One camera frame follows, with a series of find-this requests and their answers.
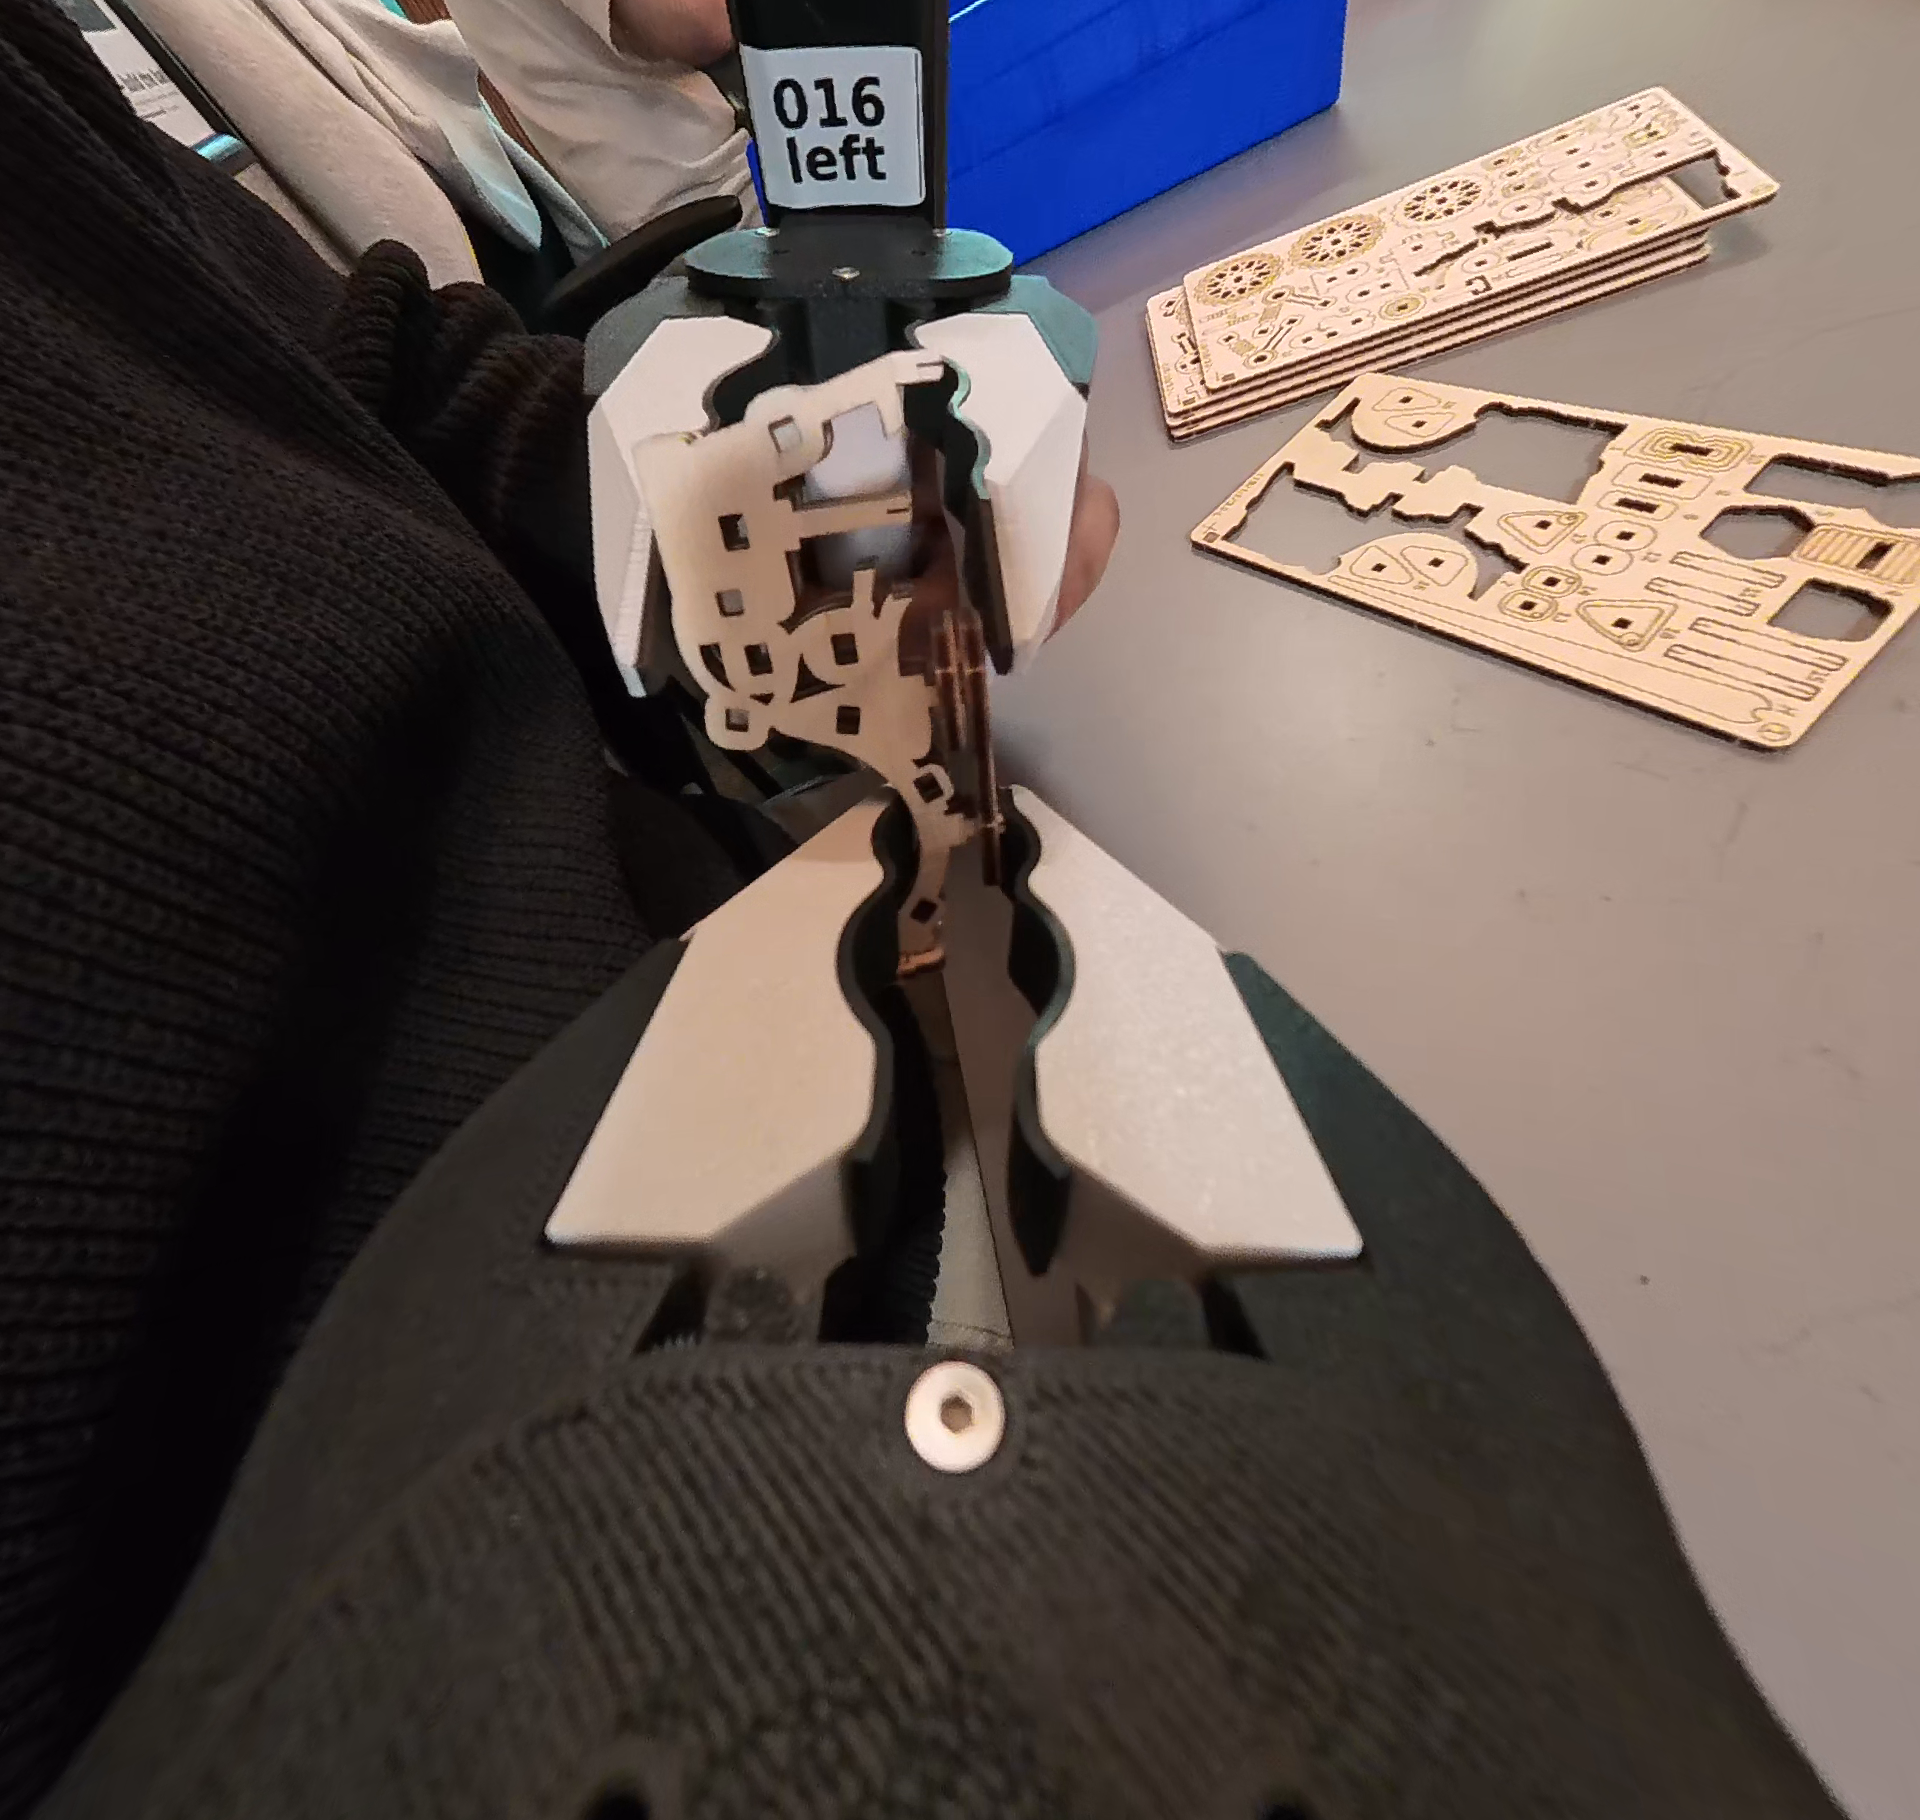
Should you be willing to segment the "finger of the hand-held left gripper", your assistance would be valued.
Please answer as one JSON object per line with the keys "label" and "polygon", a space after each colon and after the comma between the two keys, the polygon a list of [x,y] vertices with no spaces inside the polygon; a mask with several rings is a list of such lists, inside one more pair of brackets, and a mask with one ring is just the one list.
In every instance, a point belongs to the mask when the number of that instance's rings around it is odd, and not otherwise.
{"label": "finger of the hand-held left gripper", "polygon": [[960,584],[995,673],[1026,667],[1059,620],[1087,427],[1087,312],[972,307],[917,322],[957,373],[943,453]]}
{"label": "finger of the hand-held left gripper", "polygon": [[593,590],[619,676],[632,696],[657,694],[676,650],[671,598],[656,573],[653,518],[632,453],[653,435],[699,433],[708,392],[763,356],[774,333],[746,321],[662,321],[611,369],[589,413]]}

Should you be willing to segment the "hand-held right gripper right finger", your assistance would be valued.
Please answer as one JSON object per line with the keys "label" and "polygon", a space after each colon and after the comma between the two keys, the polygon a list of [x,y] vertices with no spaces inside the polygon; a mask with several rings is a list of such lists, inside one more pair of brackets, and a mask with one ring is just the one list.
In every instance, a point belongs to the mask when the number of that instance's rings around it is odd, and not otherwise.
{"label": "hand-held right gripper right finger", "polygon": [[995,1204],[1013,1337],[1081,1343],[1151,1281],[1362,1253],[1212,935],[1025,787],[1002,793],[1025,1009]]}

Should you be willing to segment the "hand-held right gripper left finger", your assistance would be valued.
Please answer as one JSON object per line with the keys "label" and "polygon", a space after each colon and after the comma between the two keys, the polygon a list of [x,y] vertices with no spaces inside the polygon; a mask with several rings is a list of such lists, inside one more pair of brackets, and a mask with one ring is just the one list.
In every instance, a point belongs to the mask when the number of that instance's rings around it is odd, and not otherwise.
{"label": "hand-held right gripper left finger", "polygon": [[777,1278],[824,1337],[916,1339],[916,841],[848,807],[685,937],[545,1222],[562,1250]]}

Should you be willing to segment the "wooden puzzle model assembly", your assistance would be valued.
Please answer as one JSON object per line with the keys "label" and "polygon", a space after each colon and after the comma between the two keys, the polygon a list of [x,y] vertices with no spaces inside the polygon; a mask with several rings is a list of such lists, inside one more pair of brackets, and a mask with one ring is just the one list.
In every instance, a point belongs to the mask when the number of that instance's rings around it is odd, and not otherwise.
{"label": "wooden puzzle model assembly", "polygon": [[[759,392],[731,423],[642,441],[632,462],[708,740],[740,754],[770,735],[834,750],[905,807],[916,870],[899,908],[902,972],[946,955],[949,856],[977,843],[986,879],[999,860],[986,667],[1006,624],[995,561],[980,560],[995,551],[993,518],[960,392],[941,354],[892,350]],[[885,435],[943,458],[948,535],[930,576],[871,560],[847,587],[819,574],[821,538],[913,521],[909,487],[804,496],[804,475],[840,443],[832,423],[863,409]]]}

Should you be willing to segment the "person's left forearm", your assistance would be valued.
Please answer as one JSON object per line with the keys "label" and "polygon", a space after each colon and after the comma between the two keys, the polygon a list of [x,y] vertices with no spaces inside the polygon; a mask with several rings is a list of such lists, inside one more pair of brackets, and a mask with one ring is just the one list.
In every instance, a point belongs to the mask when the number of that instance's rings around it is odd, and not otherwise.
{"label": "person's left forearm", "polygon": [[619,675],[593,581],[587,352],[476,280],[434,285],[374,242],[326,326],[326,366],[467,518],[540,609],[619,763],[671,797],[708,775],[679,707]]}

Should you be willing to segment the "grey desk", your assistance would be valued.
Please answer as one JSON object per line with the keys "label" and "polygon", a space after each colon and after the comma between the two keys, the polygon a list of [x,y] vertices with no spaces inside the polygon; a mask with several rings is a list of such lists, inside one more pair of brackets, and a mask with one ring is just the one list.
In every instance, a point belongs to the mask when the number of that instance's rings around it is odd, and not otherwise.
{"label": "grey desk", "polygon": [[1330,113],[1070,240],[1124,537],[1010,772],[1456,1151],[1854,1816],[1916,1816],[1916,640],[1763,754],[1196,555],[1300,413],[1173,447],[1189,268],[1648,84],[1782,182],[1712,262],[1422,374],[1916,453],[1916,0],[1350,0]]}

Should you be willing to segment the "person's left hand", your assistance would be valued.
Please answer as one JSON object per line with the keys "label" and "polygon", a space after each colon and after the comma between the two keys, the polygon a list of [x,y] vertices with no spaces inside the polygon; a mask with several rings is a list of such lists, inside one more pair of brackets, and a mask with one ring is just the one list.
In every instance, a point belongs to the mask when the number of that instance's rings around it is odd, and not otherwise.
{"label": "person's left hand", "polygon": [[1059,633],[1101,587],[1120,537],[1121,513],[1113,487],[1080,472],[1068,521],[1068,544],[1061,576],[1051,633]]}

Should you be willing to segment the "black office chair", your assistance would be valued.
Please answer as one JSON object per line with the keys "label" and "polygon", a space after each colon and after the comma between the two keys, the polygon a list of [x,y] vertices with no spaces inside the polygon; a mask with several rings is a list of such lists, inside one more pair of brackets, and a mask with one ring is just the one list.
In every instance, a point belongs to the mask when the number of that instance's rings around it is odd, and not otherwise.
{"label": "black office chair", "polygon": [[637,297],[692,248],[736,229],[743,217],[731,195],[673,207],[574,267],[540,300],[534,330],[583,339],[613,306]]}

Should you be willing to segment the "blue plastic bin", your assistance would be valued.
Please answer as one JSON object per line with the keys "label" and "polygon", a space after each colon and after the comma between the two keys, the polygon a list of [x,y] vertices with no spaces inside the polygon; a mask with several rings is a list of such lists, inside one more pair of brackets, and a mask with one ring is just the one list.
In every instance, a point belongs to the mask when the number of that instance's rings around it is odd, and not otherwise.
{"label": "blue plastic bin", "polygon": [[1330,106],[1348,0],[949,0],[948,224],[1015,260]]}

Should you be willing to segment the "punched wooden puzzle sheet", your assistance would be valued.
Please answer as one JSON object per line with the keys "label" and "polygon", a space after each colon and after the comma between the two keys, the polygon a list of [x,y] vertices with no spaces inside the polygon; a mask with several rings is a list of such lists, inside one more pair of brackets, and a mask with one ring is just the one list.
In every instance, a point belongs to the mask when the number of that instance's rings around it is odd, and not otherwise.
{"label": "punched wooden puzzle sheet", "polygon": [[[1483,480],[1483,419],[1604,437],[1578,489]],[[1191,531],[1220,561],[1757,750],[1916,620],[1916,454],[1387,371],[1351,380]]]}

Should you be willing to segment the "beige jacket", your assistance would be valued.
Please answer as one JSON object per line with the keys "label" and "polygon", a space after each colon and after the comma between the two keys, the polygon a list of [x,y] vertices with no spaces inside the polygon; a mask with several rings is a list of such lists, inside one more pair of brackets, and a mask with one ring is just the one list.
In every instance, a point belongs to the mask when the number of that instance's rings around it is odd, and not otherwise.
{"label": "beige jacket", "polygon": [[128,0],[351,260],[408,246],[436,282],[477,280],[476,240],[562,270],[607,236],[484,102],[456,26],[381,0]]}

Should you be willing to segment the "stack of wooden puzzle sheets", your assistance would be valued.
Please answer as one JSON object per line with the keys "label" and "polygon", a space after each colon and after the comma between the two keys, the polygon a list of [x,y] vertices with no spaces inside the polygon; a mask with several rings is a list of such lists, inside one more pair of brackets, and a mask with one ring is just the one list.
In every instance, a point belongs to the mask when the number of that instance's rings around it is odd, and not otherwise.
{"label": "stack of wooden puzzle sheets", "polygon": [[1147,304],[1176,441],[1691,267],[1778,181],[1645,88],[1186,273]]}

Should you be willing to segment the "standing sign board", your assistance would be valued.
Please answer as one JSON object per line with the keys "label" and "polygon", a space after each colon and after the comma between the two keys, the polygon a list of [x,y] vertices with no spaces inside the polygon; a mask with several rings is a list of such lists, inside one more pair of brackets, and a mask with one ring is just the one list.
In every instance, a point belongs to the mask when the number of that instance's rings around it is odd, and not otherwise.
{"label": "standing sign board", "polygon": [[218,102],[126,0],[50,2],[78,26],[123,98],[150,128],[228,175],[255,164],[252,147]]}

